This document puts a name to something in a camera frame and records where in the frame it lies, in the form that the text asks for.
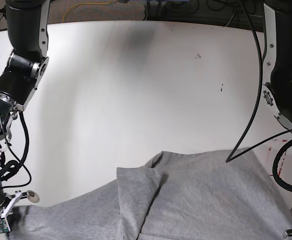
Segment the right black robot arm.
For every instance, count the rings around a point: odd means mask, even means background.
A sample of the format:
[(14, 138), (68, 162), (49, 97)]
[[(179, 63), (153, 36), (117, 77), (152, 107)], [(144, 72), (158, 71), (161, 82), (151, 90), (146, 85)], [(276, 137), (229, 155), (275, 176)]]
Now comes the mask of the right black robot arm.
[(6, 161), (11, 151), (11, 125), (16, 119), (25, 122), (24, 111), (33, 97), (48, 66), (48, 0), (8, 0), (3, 9), (12, 52), (0, 76), (0, 227), (8, 225), (8, 216), (22, 198), (35, 201), (32, 193), (5, 193), (3, 182), (25, 166), (30, 140), (25, 139), (22, 157)]

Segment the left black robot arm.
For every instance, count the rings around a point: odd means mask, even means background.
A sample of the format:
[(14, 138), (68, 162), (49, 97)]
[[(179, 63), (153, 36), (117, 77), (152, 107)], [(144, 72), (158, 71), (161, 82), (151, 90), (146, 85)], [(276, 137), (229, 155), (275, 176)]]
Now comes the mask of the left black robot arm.
[[(262, 96), (275, 119), (292, 133), (292, 0), (266, 0), (263, 3), (263, 82)], [(292, 140), (281, 147), (272, 165), (275, 182), (292, 193), (292, 185), (278, 173), (282, 155)]]

